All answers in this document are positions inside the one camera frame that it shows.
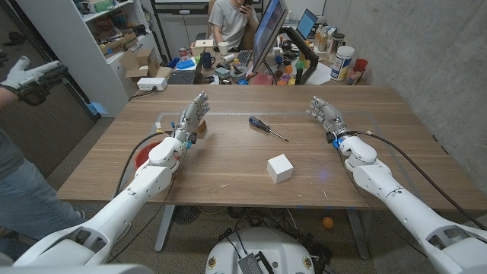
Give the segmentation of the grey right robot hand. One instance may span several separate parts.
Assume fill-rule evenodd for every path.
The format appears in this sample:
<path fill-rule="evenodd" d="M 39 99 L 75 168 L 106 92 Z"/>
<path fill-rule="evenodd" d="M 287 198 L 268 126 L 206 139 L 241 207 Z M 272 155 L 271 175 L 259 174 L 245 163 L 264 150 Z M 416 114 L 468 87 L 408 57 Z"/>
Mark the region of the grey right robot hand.
<path fill-rule="evenodd" d="M 342 113 L 320 97 L 313 96 L 310 109 L 306 113 L 317 119 L 334 139 L 343 139 L 352 135 L 352 130 L 347 127 Z"/>

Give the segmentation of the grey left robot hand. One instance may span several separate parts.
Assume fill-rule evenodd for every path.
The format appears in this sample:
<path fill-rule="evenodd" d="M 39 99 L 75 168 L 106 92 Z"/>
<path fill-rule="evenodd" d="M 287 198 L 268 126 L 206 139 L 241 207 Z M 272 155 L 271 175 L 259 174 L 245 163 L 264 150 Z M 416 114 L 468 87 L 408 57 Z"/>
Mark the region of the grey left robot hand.
<path fill-rule="evenodd" d="M 204 91 L 199 93 L 180 114 L 178 122 L 171 134 L 171 137 L 180 142 L 193 141 L 193 134 L 196 132 L 204 115 L 209 112 L 210 106 L 208 95 Z"/>

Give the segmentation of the white black gloved person hand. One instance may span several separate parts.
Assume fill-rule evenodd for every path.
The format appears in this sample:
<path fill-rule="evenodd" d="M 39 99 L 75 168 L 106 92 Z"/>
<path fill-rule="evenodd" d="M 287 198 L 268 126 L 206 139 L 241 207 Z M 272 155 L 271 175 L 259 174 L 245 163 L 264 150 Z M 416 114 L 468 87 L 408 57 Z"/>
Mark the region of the white black gloved person hand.
<path fill-rule="evenodd" d="M 68 76 L 68 67 L 58 60 L 27 69 L 29 64 L 27 56 L 20 57 L 1 82 L 1 109 L 17 101 L 38 106 L 50 95 L 49 91 Z"/>

